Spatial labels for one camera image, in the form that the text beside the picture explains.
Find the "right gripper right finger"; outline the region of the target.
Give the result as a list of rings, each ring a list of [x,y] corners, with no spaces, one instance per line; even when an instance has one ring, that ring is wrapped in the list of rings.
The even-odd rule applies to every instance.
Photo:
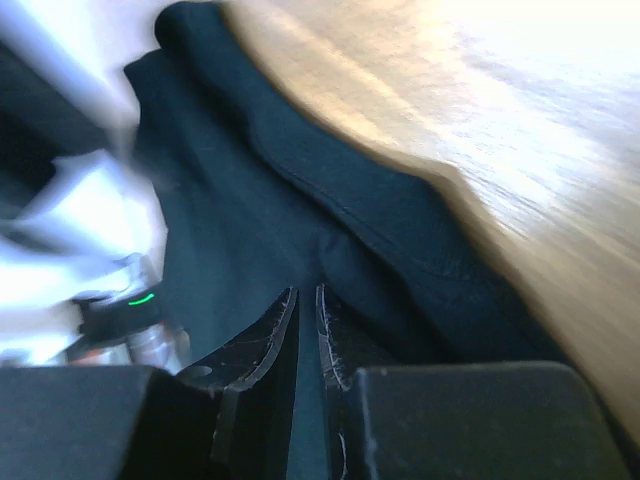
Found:
[[[635,450],[550,362],[404,365],[316,291],[333,479],[631,479]]]

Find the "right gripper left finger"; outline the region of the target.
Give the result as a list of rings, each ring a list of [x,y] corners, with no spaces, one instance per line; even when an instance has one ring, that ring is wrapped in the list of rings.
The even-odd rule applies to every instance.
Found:
[[[5,479],[282,479],[298,293],[172,375],[143,366],[1,371]]]

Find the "black t-shirt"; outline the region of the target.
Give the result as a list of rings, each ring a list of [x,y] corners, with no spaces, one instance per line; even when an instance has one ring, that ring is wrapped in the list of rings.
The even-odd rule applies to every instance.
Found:
[[[136,155],[169,229],[164,296],[203,357],[299,292],[287,475],[328,475],[315,299],[329,287],[399,360],[563,361],[439,193],[306,120],[239,46],[220,6],[179,2],[125,68]]]

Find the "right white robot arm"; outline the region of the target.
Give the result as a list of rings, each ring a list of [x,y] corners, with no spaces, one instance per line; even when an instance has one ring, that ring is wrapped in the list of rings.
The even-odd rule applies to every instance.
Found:
[[[635,479],[635,1],[1,5],[5,477]]]

